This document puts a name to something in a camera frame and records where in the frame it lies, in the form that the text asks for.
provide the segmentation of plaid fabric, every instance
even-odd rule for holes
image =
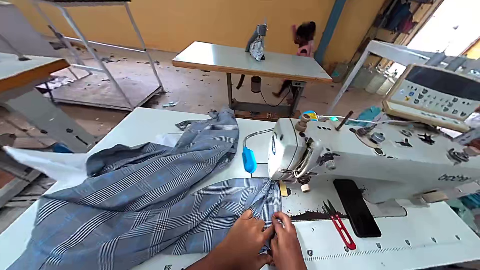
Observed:
[[[208,252],[246,209],[271,224],[280,191],[268,178],[230,179],[186,195],[235,155],[233,112],[192,123],[175,147],[117,145],[87,161],[90,178],[45,195],[10,270],[130,269],[155,254]]]

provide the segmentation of yellow wall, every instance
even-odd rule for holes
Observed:
[[[325,64],[350,61],[384,0],[347,0],[326,51]],[[51,36],[29,0],[11,0],[37,31]],[[255,26],[266,17],[268,51],[293,54],[292,24],[317,23],[316,46],[335,0],[134,0],[133,16],[148,48],[181,51],[194,40],[244,47]],[[60,11],[46,3],[42,10],[64,35],[75,34]],[[69,13],[94,41],[140,47],[124,7],[74,7]]]
[[[468,49],[467,57],[470,59],[478,59],[480,58],[480,39]]]

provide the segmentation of industrial sewing machine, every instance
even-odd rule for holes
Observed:
[[[478,80],[409,66],[384,100],[385,111],[405,121],[363,127],[335,118],[310,121],[308,115],[281,118],[269,143],[269,176],[299,183],[303,192],[310,190],[310,181],[351,179],[364,187],[363,196],[371,203],[479,180],[478,151],[453,142],[435,127],[466,131],[462,119],[480,105],[479,91]]]

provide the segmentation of blue led lamp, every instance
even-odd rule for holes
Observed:
[[[257,160],[255,159],[255,154],[253,150],[247,147],[247,139],[258,134],[270,132],[272,130],[273,128],[257,131],[257,132],[248,134],[247,136],[245,136],[245,139],[243,139],[243,149],[242,149],[241,157],[243,159],[243,167],[246,172],[253,173],[257,169]]]

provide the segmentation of blue pole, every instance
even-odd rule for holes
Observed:
[[[317,51],[313,56],[319,64],[322,64],[322,61],[324,60],[325,51],[327,50],[327,46],[332,39],[333,32],[335,31],[336,24],[338,23],[338,19],[342,14],[343,6],[345,5],[346,1],[347,0],[336,0],[335,4],[333,4],[330,17],[328,17],[327,26],[322,34],[322,39],[320,39],[320,44],[318,44]]]

